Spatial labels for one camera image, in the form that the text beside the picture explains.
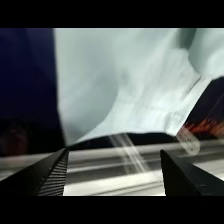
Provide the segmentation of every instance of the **white cloth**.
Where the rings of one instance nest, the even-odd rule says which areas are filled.
[[[54,32],[58,109],[67,145],[124,132],[176,135],[213,79],[212,71],[204,76],[200,66],[199,73],[192,67],[180,28]],[[194,38],[192,46],[200,42],[200,30]],[[200,51],[196,48],[190,48],[191,60]]]

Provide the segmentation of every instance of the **crumpled fabric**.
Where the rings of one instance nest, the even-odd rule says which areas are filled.
[[[66,144],[127,132],[175,136],[224,73],[223,36],[220,28],[55,29]]]

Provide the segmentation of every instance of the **cloth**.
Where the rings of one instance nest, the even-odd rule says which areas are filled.
[[[219,47],[224,46],[223,29],[214,32],[55,29],[58,109],[66,144],[127,132],[176,135],[211,80],[224,72],[222,65],[213,72],[222,64]]]

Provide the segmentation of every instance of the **light blue fabric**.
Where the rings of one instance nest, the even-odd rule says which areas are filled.
[[[67,145],[124,132],[176,135],[210,81],[222,75],[222,66],[213,73],[215,64],[208,62],[212,44],[204,51],[213,42],[204,37],[210,32],[55,29],[59,112]],[[220,45],[213,55],[217,50],[222,55]]]

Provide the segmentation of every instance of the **garment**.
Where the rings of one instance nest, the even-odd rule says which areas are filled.
[[[204,75],[203,63],[195,60],[208,39],[213,42],[203,32],[212,30],[54,31],[58,109],[67,145],[127,132],[175,136],[211,80],[223,74],[220,68],[213,76],[211,68]]]

